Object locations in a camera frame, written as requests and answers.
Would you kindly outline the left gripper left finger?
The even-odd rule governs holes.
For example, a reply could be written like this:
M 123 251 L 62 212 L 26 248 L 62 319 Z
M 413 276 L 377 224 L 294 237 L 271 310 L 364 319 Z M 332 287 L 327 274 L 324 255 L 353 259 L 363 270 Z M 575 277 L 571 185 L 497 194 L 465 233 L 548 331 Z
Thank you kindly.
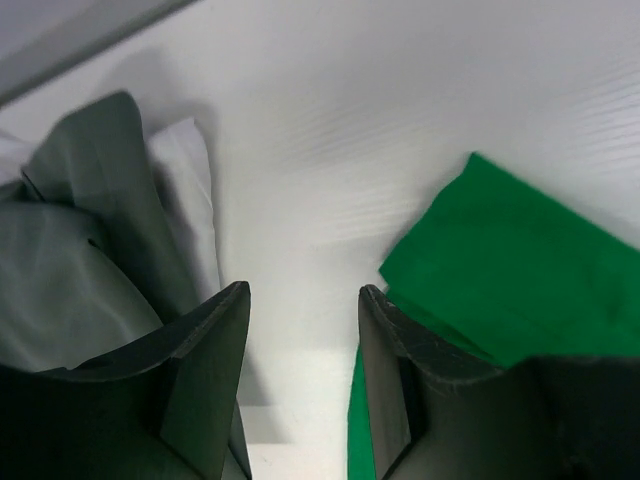
M 68 370 L 1 370 L 5 479 L 247 479 L 237 390 L 251 293 Z

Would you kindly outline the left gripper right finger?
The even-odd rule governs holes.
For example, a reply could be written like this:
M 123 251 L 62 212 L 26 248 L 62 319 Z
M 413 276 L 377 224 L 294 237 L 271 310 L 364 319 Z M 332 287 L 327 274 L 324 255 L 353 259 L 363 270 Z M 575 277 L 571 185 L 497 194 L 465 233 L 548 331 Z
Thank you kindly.
M 358 323 L 379 479 L 635 479 L 639 362 L 543 356 L 495 367 L 375 286 Z

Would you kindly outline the grey t shirt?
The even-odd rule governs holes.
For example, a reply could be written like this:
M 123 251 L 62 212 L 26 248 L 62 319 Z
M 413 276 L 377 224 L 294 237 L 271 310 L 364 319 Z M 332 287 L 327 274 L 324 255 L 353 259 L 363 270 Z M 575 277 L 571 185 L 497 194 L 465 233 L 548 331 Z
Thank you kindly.
M 116 199 L 133 191 L 159 202 L 147 143 L 162 130 L 146 134 L 135 100 L 120 91 L 67 113 L 40 144 L 28 144 L 34 152 L 19 167 L 18 179 L 1 186 L 1 274 L 36 284 L 27 292 L 37 296 L 29 303 L 1 303 L 3 364 L 28 371 L 74 368 L 205 301 L 192 301 L 195 282 L 162 207 L 154 212 L 134 200 L 142 215 L 133 213 L 125 225 L 138 228 L 121 229 L 113 240 L 89 212 L 45 202 L 54 195 L 76 200 L 99 180 Z M 147 302 L 85 298 L 79 282 L 91 274 L 102 277 L 105 264 L 115 266 Z

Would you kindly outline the green t shirt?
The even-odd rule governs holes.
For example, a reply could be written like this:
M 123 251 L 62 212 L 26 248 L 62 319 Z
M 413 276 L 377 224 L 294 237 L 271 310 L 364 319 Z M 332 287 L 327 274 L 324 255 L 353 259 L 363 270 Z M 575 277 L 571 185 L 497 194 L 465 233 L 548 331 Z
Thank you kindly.
M 380 273 L 378 289 L 402 313 L 495 367 L 543 356 L 639 362 L 638 251 L 479 154 Z M 360 336 L 347 474 L 379 479 Z

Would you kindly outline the white t shirt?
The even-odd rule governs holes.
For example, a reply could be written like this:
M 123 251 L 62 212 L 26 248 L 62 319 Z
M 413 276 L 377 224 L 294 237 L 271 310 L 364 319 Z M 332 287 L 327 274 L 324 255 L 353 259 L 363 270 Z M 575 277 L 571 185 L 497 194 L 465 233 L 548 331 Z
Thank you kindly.
M 133 213 L 142 215 L 142 207 L 134 205 L 134 200 L 143 200 L 143 206 L 151 206 L 155 212 L 162 207 L 173 234 L 178 254 L 186 260 L 188 273 L 192 275 L 199 300 L 207 300 L 220 291 L 220 279 L 215 247 L 214 214 L 211 202 L 211 178 L 209 158 L 204 139 L 193 119 L 175 123 L 151 137 L 147 143 L 147 151 L 151 159 L 151 173 L 159 202 L 148 195 L 133 194 L 133 191 L 121 191 L 120 199 L 116 192 L 105 187 L 99 180 L 97 187 L 89 186 L 89 193 L 80 194 L 76 200 L 63 199 L 64 195 L 54 195 L 47 203 L 74 205 L 74 208 L 89 212 L 104 223 L 105 232 L 116 240 L 121 229 L 135 229 L 132 225 Z M 26 143 L 1 136 L 1 186 L 18 179 L 19 167 L 30 159 L 33 149 Z M 115 271 L 113 265 L 107 268 L 104 275 L 87 275 L 84 279 L 85 298 L 107 298 L 119 302 L 147 300 L 141 292 L 123 274 Z M 1 303 L 24 301 L 31 302 L 37 294 L 28 294 L 25 280 L 9 279 L 9 275 L 1 274 Z

